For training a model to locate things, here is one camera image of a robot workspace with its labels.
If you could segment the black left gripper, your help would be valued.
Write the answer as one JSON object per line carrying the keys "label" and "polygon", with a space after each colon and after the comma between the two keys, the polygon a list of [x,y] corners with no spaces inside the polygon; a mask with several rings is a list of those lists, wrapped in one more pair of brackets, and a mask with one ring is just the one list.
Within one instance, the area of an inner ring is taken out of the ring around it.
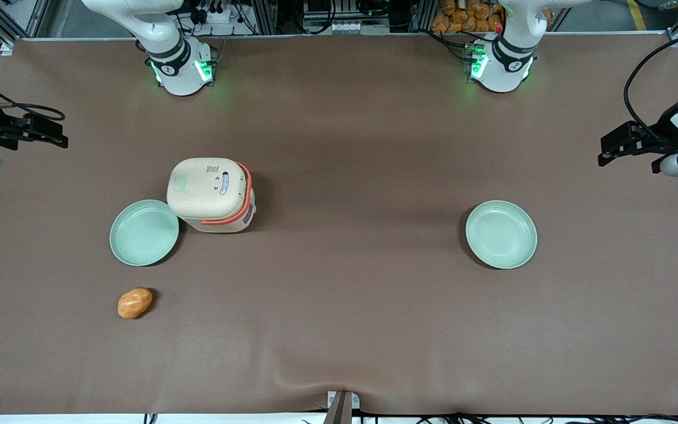
{"label": "black left gripper", "polygon": [[637,121],[627,121],[602,136],[600,139],[602,150],[597,156],[598,166],[604,167],[628,154],[678,153],[678,128],[671,121],[675,113],[664,112],[657,123],[648,126],[647,129]]}

